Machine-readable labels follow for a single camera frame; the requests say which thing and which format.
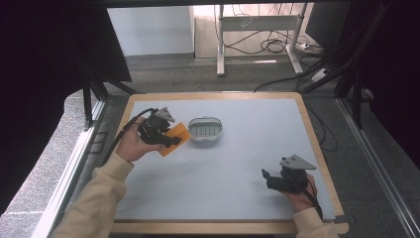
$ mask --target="metal pole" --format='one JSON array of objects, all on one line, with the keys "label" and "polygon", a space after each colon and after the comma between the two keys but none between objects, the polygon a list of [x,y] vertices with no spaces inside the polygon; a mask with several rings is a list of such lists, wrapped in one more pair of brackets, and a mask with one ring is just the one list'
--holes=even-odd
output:
[{"label": "metal pole", "polygon": [[303,19],[305,18],[305,11],[306,11],[306,6],[307,5],[308,5],[308,3],[303,4],[302,11],[299,13],[299,15],[297,17],[296,28],[294,29],[293,39],[290,43],[290,49],[289,50],[291,52],[294,52],[294,48],[296,46],[297,38],[299,37],[300,28],[302,27]]},{"label": "metal pole", "polygon": [[219,54],[223,53],[223,8],[224,5],[219,6]]}]

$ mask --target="table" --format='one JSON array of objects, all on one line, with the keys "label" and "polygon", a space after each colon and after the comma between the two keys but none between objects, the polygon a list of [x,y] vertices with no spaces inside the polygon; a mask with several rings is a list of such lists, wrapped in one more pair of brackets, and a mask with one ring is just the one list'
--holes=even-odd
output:
[{"label": "table", "polygon": [[299,15],[258,16],[253,20],[252,24],[246,26],[243,26],[242,23],[247,21],[249,17],[224,17],[224,5],[220,5],[218,30],[220,36],[217,53],[217,75],[225,75],[225,45],[223,42],[223,33],[240,31],[293,31],[293,37],[290,44],[285,44],[284,47],[296,74],[303,73],[302,66],[296,57],[295,46],[297,38],[299,37],[300,28],[302,27],[307,5],[307,2],[303,4]]},{"label": "table", "polygon": [[[221,1],[212,1],[212,0],[197,0],[197,1],[192,1],[192,0],[177,0],[177,1],[168,1],[168,0],[94,0],[94,1],[62,1],[60,2],[58,5],[61,5],[64,8],[81,8],[81,9],[106,9],[106,8],[124,8],[124,7],[158,7],[158,6],[185,6],[185,5],[213,5],[213,4],[247,4],[247,3],[268,3],[269,1],[262,1],[262,0],[221,0]],[[305,1],[295,1],[295,0],[290,0],[290,1],[286,1],[286,2],[294,2],[294,3],[298,3],[298,2],[305,2]],[[371,38],[372,33],[375,30],[375,27],[378,25],[378,23],[381,20],[382,15],[384,14],[384,12],[386,12],[387,8],[389,7],[390,4],[386,4],[384,7],[382,6],[383,4],[381,4],[381,6],[378,7],[378,11],[375,14],[375,16],[373,17],[373,20],[369,23],[369,27],[367,29],[367,32],[364,34],[363,36],[363,40],[362,43],[358,45],[357,50],[353,53],[353,59],[351,60],[351,65],[349,66],[349,70],[346,73],[345,76],[343,76],[340,80],[340,83],[338,84],[338,86],[336,87],[335,90],[335,94],[339,97],[343,97],[343,95],[347,94],[349,91],[349,88],[352,86],[353,84],[353,79],[351,78],[352,74],[354,73],[355,69],[356,69],[356,65],[359,62],[359,58],[361,53],[363,52],[363,50],[365,49],[366,44],[368,43],[368,41]],[[84,100],[85,100],[85,114],[86,114],[86,130],[87,131],[93,131],[94,127],[93,125],[93,120],[92,120],[92,113],[91,113],[91,106],[90,106],[90,88],[92,87],[93,89],[96,88],[95,91],[97,91],[96,96],[98,97],[98,99],[100,101],[105,101],[106,99],[106,95],[107,95],[107,91],[104,88],[102,83],[98,83],[96,81],[98,80],[94,80],[94,77],[92,76],[92,72],[90,70],[90,68],[88,68],[84,61],[84,59],[80,58],[80,57],[75,57],[78,61],[79,64],[84,65],[83,71],[85,72],[85,76],[83,77],[83,82],[84,82]],[[303,90],[303,92],[305,91],[310,91],[313,90],[314,88],[317,88],[318,86],[326,83],[327,81],[329,81],[331,79],[331,77],[325,77],[322,80],[317,81],[316,83],[314,83],[313,85],[311,85],[308,88],[305,88],[305,90]],[[136,93],[135,90],[127,87],[126,85],[124,85],[123,83],[119,83],[118,84],[119,87],[124,88],[125,91],[129,92],[129,93]],[[313,133],[309,133],[309,135],[311,136],[311,141],[316,141],[316,138],[313,136]],[[87,137],[85,144],[87,144],[87,142],[90,140],[90,136]],[[319,157],[322,158],[322,154],[318,149],[314,148],[314,152],[315,153],[319,153]],[[73,172],[78,168],[79,165],[79,161],[80,161],[80,157],[71,159],[71,163],[68,164],[68,169],[66,169],[66,172],[64,172],[62,178],[60,179],[59,185],[57,187],[57,189],[54,192],[54,195],[52,196],[51,201],[49,202],[49,205],[46,209],[46,212],[43,214],[42,219],[39,223],[39,225],[37,226],[36,231],[34,232],[34,236],[33,237],[46,237],[51,229],[53,228],[53,224],[55,223],[55,220],[57,218],[59,209],[61,206],[65,205],[64,198],[65,198],[65,193],[68,190],[68,185],[71,184],[71,181],[75,180],[75,178],[73,177]],[[337,195],[335,192],[330,193],[330,195],[332,196],[332,200],[334,201],[335,199],[338,200]],[[343,215],[343,209],[341,208],[341,205],[339,205],[338,208],[335,207],[336,210],[336,214],[338,215]],[[266,225],[262,230],[266,230],[267,227],[275,227],[275,229],[280,229],[281,231],[285,230],[287,231],[288,228],[290,228],[290,224],[286,224],[284,222],[282,222],[281,224],[279,223],[275,223],[273,225]],[[348,224],[347,223],[343,223],[338,225],[339,227],[341,227],[339,229],[339,231],[342,231],[343,233],[345,233],[348,230]],[[116,225],[114,227],[115,231],[118,231],[119,227],[121,227],[119,225]],[[169,230],[173,231],[173,233],[182,233],[185,232],[183,227],[189,227],[191,229],[198,229],[198,233],[201,231],[205,231],[206,228],[207,229],[212,229],[211,226],[215,225],[215,223],[211,223],[210,227],[208,228],[208,226],[205,226],[205,224],[201,224],[197,227],[197,224],[180,224],[180,223],[167,223],[167,224],[158,224],[157,226],[155,226],[156,229],[167,229],[169,228]],[[224,227],[227,226],[227,229],[230,229],[232,227],[233,224],[220,224],[219,227]],[[243,228],[244,231],[246,231],[248,228],[247,227],[252,227],[252,224],[246,224],[243,225],[243,227],[240,227],[241,225],[237,224],[237,230],[239,228]],[[147,228],[152,228],[153,225],[149,224],[147,225]],[[257,224],[257,227],[254,227],[256,230],[258,230],[258,227],[261,227],[261,224]]]},{"label": "table", "polygon": [[[260,102],[280,102],[280,100],[287,100],[288,102],[294,101],[297,111],[301,116],[301,122],[303,130],[307,133],[308,137],[308,148],[310,149],[311,153],[313,153],[315,163],[318,167],[319,176],[322,179],[317,180],[317,186],[320,185],[321,189],[319,189],[319,196],[321,195],[322,185],[325,185],[326,192],[325,194],[331,200],[332,212],[333,216],[335,216],[334,220],[326,221],[334,223],[337,227],[339,233],[343,234],[348,232],[349,225],[347,221],[342,222],[342,218],[345,217],[342,205],[340,203],[339,197],[335,191],[334,184],[331,180],[330,174],[328,172],[328,168],[326,167],[321,149],[318,145],[315,133],[313,131],[311,122],[309,120],[308,113],[305,109],[303,100],[298,93],[294,92],[261,92],[261,93],[247,93],[247,92],[210,92],[210,93],[153,93],[153,94],[137,94],[130,97],[130,100],[127,104],[125,113],[120,123],[120,129],[124,126],[132,117],[133,110],[135,109],[138,104],[137,102],[144,103],[144,106],[150,107],[150,103],[158,103],[163,102],[165,104],[173,102],[173,105],[176,103],[187,103],[187,102],[202,102],[208,103],[217,102],[231,105],[230,103],[239,102],[240,104],[253,104],[253,103],[260,103]],[[174,112],[171,112],[172,116],[180,118],[180,121],[185,121],[185,116],[179,116],[179,112],[175,109]],[[222,139],[228,138],[229,135],[226,130],[229,130],[229,127],[225,128],[226,135],[222,135]],[[229,140],[226,139],[223,143],[229,143]],[[188,153],[188,145],[185,143],[180,148],[176,149],[174,152],[173,158],[169,158],[170,154],[164,160],[175,160],[176,155],[180,155],[182,153]],[[149,158],[142,158],[142,161],[149,160]],[[149,161],[157,161],[161,160],[160,158],[152,158]],[[130,186],[132,186],[132,181],[130,181],[130,176],[128,177],[127,184],[128,184],[128,192],[126,194],[128,200],[133,200],[133,195],[136,194],[130,192]],[[147,190],[147,183],[143,183],[142,189]],[[126,203],[124,199],[120,202],[119,207],[117,208],[117,218],[112,227],[113,233],[141,233],[141,234],[282,234],[282,233],[295,233],[296,227],[294,225],[293,220],[291,219],[273,219],[273,218],[246,218],[246,219],[239,219],[238,217],[227,217],[226,219],[214,219],[212,218],[212,214],[208,216],[208,218],[204,219],[188,219],[187,217],[181,217],[179,219],[175,219],[173,217],[169,217],[169,219],[162,219],[161,217],[155,218],[143,218],[143,219],[135,219],[131,217],[131,219],[123,219],[121,215],[121,208],[120,205]],[[135,206],[129,206],[133,210],[137,208]]]}]

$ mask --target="small bowl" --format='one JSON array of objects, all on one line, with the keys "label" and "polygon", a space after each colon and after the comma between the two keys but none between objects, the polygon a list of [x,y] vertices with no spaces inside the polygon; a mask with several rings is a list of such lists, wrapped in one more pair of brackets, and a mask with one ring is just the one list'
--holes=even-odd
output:
[{"label": "small bowl", "polygon": [[188,132],[193,141],[216,141],[223,132],[222,122],[215,117],[194,118],[188,124]]}]

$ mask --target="orange sponge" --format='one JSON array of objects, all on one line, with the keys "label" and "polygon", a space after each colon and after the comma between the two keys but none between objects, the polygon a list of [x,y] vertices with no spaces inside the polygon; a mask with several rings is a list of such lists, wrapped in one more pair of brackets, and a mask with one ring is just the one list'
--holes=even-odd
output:
[{"label": "orange sponge", "polygon": [[177,137],[182,139],[181,142],[179,142],[178,145],[171,145],[169,148],[164,148],[160,151],[158,151],[163,157],[174,151],[176,148],[180,147],[183,143],[189,140],[189,132],[188,129],[180,122],[176,126],[174,126],[172,129],[168,130],[166,133],[164,133],[168,137]]}]

